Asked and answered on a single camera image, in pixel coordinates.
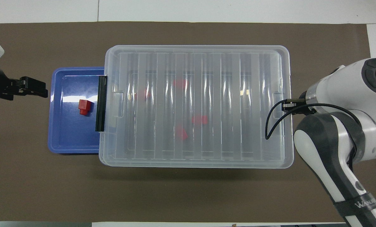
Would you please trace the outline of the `blue plastic tray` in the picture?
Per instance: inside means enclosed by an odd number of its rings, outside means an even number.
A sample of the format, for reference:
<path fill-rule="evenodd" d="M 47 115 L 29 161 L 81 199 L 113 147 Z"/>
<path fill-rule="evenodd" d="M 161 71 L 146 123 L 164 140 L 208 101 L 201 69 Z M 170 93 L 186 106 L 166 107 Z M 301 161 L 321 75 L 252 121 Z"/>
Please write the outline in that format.
<path fill-rule="evenodd" d="M 62 67 L 51 79 L 48 148 L 57 154 L 98 154 L 95 130 L 99 76 L 103 67 Z M 93 102 L 89 115 L 79 114 L 80 99 Z"/>

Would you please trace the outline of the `brown table mat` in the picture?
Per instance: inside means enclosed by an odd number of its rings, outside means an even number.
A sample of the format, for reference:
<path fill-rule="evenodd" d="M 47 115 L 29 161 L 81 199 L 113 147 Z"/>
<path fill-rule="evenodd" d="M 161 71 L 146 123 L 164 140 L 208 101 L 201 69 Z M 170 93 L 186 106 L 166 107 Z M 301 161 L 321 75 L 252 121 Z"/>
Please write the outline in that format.
<path fill-rule="evenodd" d="M 299 96 L 370 57 L 365 24 L 78 22 L 0 24 L 0 69 L 51 88 L 60 67 L 101 67 L 130 44 L 283 45 Z M 295 154 L 287 169 L 121 168 L 48 149 L 49 99 L 0 99 L 0 221 L 342 222 Z"/>

